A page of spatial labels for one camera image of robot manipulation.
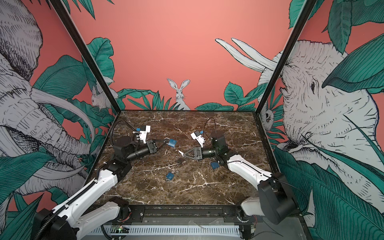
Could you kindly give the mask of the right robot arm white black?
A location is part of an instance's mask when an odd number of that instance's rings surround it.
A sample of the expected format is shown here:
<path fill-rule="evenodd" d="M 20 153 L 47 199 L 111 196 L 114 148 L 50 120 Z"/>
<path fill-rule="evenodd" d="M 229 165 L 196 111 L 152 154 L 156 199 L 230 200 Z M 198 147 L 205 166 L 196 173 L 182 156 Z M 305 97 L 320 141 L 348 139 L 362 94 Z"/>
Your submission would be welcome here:
<path fill-rule="evenodd" d="M 209 146 L 204 146 L 201 132 L 196 131 L 191 136 L 199 145 L 181 152 L 184 158 L 196 161 L 213 158 L 220 166 L 236 173 L 257 190 L 256 197 L 249 197 L 236 205 L 239 221 L 246 223 L 251 217 L 262 216 L 277 225 L 298 208 L 298 202 L 286 177 L 280 172 L 273 174 L 265 171 L 231 150 L 222 131 L 211 133 Z"/>

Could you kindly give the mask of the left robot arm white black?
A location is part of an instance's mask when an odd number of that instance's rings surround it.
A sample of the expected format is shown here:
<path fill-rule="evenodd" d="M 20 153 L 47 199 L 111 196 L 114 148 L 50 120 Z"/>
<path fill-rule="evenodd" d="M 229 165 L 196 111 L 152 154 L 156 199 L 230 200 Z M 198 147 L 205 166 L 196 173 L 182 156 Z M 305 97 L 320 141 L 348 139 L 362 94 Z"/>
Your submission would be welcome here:
<path fill-rule="evenodd" d="M 87 213 L 87 209 L 105 192 L 125 178 L 131 162 L 154 154 L 164 145 L 175 145 L 172 139 L 132 141 L 120 138 L 115 154 L 98 169 L 97 176 L 72 197 L 52 210 L 43 209 L 35 215 L 32 240 L 80 240 L 101 225 L 115 219 L 127 221 L 132 216 L 129 203 L 114 197 L 103 206 Z"/>

